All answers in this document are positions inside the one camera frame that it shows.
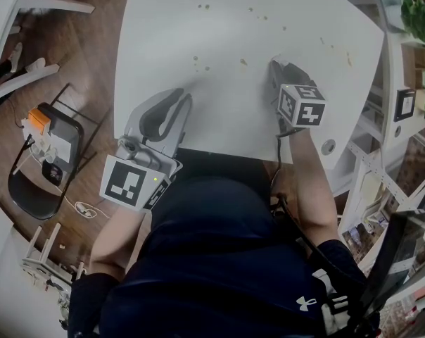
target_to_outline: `navy t-shirt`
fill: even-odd
[[[342,271],[339,294],[358,299],[365,277],[340,241],[319,246]],[[197,179],[168,189],[152,230],[119,284],[97,273],[74,282],[69,337],[313,337],[324,334],[320,260],[283,239],[246,185]]]

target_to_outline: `green leaves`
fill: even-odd
[[[401,12],[406,31],[425,42],[425,1],[403,0]]]

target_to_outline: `black chair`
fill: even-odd
[[[44,113],[51,119],[50,132],[52,130],[54,131],[56,128],[59,127],[61,131],[71,136],[72,143],[69,161],[66,162],[62,159],[58,160],[58,158],[54,161],[56,166],[61,165],[64,171],[68,174],[65,186],[60,190],[61,195],[56,195],[46,191],[45,189],[42,189],[34,182],[32,182],[25,174],[23,174],[22,171],[20,171],[20,166],[18,167],[20,157],[23,155],[24,151],[27,151],[34,144],[34,140],[31,135],[28,135],[28,138],[23,144],[22,149],[20,150],[17,158],[14,161],[14,164],[11,168],[8,177],[8,190],[9,194],[11,195],[11,198],[25,212],[39,220],[47,220],[53,217],[58,212],[64,200],[65,193],[67,192],[67,189],[70,186],[70,183],[75,178],[76,174],[78,174],[81,169],[83,169],[83,167],[86,166],[88,162],[90,162],[90,160],[97,154],[97,152],[94,152],[91,156],[85,157],[87,149],[90,147],[92,140],[95,138],[96,133],[98,132],[104,120],[108,117],[108,114],[111,111],[111,109],[109,108],[105,115],[102,117],[102,119],[99,122],[96,122],[95,120],[92,120],[91,118],[88,118],[85,115],[81,114],[79,111],[76,111],[75,109],[69,107],[62,101],[59,101],[59,97],[69,86],[70,85],[67,84],[50,104],[42,103],[37,107],[42,113]],[[95,130],[92,132],[89,140],[87,141],[84,147],[83,127],[75,119],[56,109],[53,106],[56,102],[62,104],[69,110],[75,112],[77,115],[82,116],[83,118],[96,125]]]

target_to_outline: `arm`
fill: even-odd
[[[316,246],[339,239],[336,204],[310,131],[302,130],[289,137],[297,179],[300,225]]]
[[[105,273],[121,281],[136,244],[145,213],[119,207],[101,230],[91,252],[90,273]]]

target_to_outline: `floor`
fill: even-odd
[[[62,228],[51,252],[51,259],[65,266],[89,261],[94,240],[107,218],[101,214],[91,220],[78,215],[72,206],[64,202],[57,215],[42,223],[20,210],[11,200],[7,177],[9,170],[23,144],[23,134],[14,124],[37,104],[50,102],[55,95],[70,83],[72,89],[63,97],[76,107],[99,119],[113,105],[115,60],[118,50],[122,16],[127,0],[80,0],[93,4],[91,15],[61,11],[28,11],[19,17],[22,26],[19,35],[12,36],[4,50],[4,57],[11,52],[16,42],[24,46],[22,64],[33,62],[43,56],[48,64],[57,63],[59,72],[43,80],[19,89],[0,106],[0,204],[15,223],[15,228],[30,239],[39,225],[44,234],[37,241],[42,248],[46,236],[56,223]],[[83,201],[112,215],[116,205],[99,197],[99,185],[108,154],[113,154],[116,141],[113,139],[113,115],[107,119],[92,143],[98,152],[96,158],[71,184],[67,198],[72,204]],[[271,175],[276,164],[265,163]],[[24,165],[30,177],[39,177],[40,170],[34,161]],[[295,175],[291,165],[284,165],[277,191],[289,197],[289,206],[296,215]],[[341,206],[345,197],[341,197]]]

